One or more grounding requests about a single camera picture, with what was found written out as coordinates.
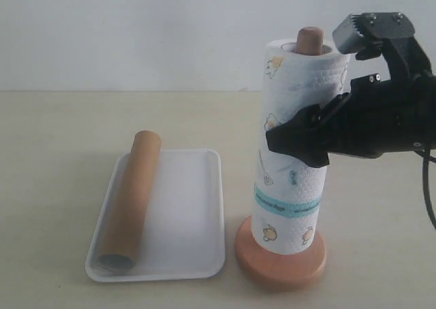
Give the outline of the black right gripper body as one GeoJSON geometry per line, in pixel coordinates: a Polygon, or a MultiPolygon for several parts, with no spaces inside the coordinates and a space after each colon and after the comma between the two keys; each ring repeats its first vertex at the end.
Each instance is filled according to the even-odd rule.
{"type": "Polygon", "coordinates": [[[367,61],[382,56],[389,79],[354,78],[351,90],[320,114],[329,153],[378,158],[386,152],[435,149],[435,74],[401,12],[375,12],[358,21],[364,35],[380,43],[356,55],[367,61]]]}

